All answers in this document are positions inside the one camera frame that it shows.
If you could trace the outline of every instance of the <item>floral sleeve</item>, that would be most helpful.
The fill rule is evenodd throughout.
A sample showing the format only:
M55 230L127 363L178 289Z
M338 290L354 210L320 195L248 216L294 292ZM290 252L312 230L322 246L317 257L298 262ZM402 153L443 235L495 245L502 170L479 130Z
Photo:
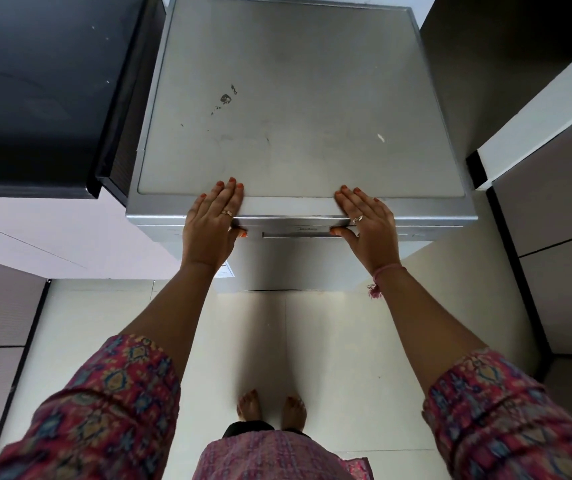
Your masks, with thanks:
M424 419L454 478L572 479L572 418L498 352L473 352L443 374Z
M179 380L151 340L109 338L0 455L0 479L159 479L179 412Z

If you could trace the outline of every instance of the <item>hand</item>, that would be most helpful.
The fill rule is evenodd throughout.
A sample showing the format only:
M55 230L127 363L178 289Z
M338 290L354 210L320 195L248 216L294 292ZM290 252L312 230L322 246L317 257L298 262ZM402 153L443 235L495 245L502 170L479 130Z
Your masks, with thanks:
M228 259L237 237L247 233L230 228L243 200L243 184L230 178L226 186L217 182L208 195L201 194L186 216L183 228L181 267L201 264L211 268L213 275ZM233 217L222 213L228 210Z
M399 264L397 229L390 209L361 189L355 188L352 192L346 185L335 192L335 200L351 219L364 216L357 222L359 237L346 227L334 227L331 233L342 236L348 242L366 270L372 275L386 264Z

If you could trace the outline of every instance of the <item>black pants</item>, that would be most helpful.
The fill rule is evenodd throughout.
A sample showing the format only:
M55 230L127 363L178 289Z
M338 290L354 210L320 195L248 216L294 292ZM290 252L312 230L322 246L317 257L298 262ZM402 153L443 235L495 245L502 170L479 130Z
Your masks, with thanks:
M237 421L228 426L228 429L226 429L226 433L224 433L222 438L230 438L231 436L242 435L243 433L248 433L249 431L275 431L275 429L270 424L266 423L266 421ZM284 431L290 431L290 433L297 433L298 435L310 438L310 436L305 435L295 428L284 429Z

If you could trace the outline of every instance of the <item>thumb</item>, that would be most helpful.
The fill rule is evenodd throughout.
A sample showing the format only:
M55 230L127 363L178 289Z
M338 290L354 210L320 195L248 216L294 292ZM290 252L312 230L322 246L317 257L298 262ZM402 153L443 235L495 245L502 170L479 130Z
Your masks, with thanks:
M231 251L234 248L234 242L237 240L237 237L246 237L248 233L240 228L232 228L228 230L228 249Z
M357 236L355 233L350 230L346 229L346 227L333 227L330 229L331 234L339 235L344 238L344 241L348 242L348 245L351 247L353 252L357 250Z

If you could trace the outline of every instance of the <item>woman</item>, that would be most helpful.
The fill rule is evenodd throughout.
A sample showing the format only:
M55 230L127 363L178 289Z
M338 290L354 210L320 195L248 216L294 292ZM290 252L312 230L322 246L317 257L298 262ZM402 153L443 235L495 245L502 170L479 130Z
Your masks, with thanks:
M215 272L241 229L230 228L243 185L202 194L186 218L181 269L119 335L34 414L0 455L0 479L161 478L179 411L179 384ZM335 198L359 237L335 228L373 276L426 394L424 418L449 472L463 479L572 478L572 418L544 387L489 350L401 266L392 212L342 186ZM194 479L371 479L365 459L343 461L302 433L306 409L284 405L282 431L243 396L224 438L202 453Z

